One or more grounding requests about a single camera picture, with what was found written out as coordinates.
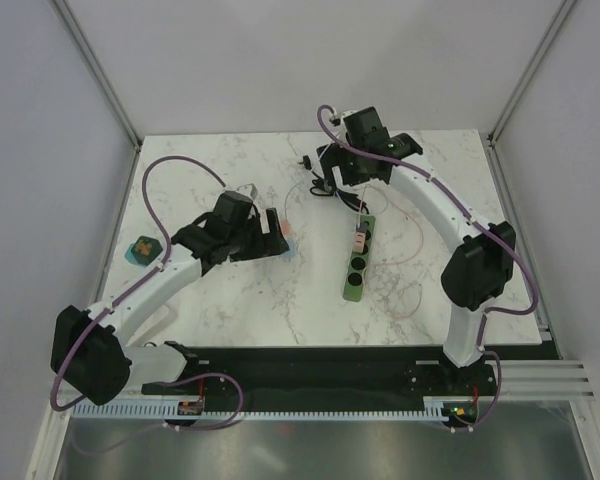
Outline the blue USB charger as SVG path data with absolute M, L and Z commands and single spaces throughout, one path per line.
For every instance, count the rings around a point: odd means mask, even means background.
M 292 239 L 287 240 L 288 250 L 283 254 L 285 258 L 293 258 L 296 256 L 296 246 Z

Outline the green power strip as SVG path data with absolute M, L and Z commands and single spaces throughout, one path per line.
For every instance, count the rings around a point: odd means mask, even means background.
M 343 299 L 349 302 L 359 302 L 363 295 L 363 273 L 369 266 L 370 262 L 376 217 L 372 215 L 362 215 L 357 225 L 360 221 L 367 221 L 369 223 L 369 230 L 366 232 L 366 246 L 364 248 L 364 252 L 362 254 L 356 254 L 351 251 L 350 254 L 342 291 Z

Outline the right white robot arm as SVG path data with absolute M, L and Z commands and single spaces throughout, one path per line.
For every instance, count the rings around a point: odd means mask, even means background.
M 440 282 L 451 303 L 443 343 L 449 362 L 438 368 L 437 377 L 445 391 L 463 392 L 474 381 L 471 365 L 482 356 L 487 310 L 513 276 L 515 230 L 466 206 L 423 147 L 407 133 L 391 134 L 375 108 L 338 113 L 322 105 L 317 119 L 330 140 L 318 150 L 327 190 L 382 182 L 407 198 L 444 241 L 450 258 Z

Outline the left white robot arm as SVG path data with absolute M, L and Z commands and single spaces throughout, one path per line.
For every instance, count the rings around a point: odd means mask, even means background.
M 274 208 L 259 212 L 253 200 L 223 192 L 212 211 L 180 228 L 163 257 L 154 260 L 123 290 L 85 310 L 66 307 L 57 317 L 51 352 L 56 377 L 95 405 L 113 400 L 128 385 L 167 383 L 188 393 L 199 382 L 198 367 L 174 342 L 145 349 L 130 339 L 168 300 L 226 261 L 279 256 L 289 249 Z

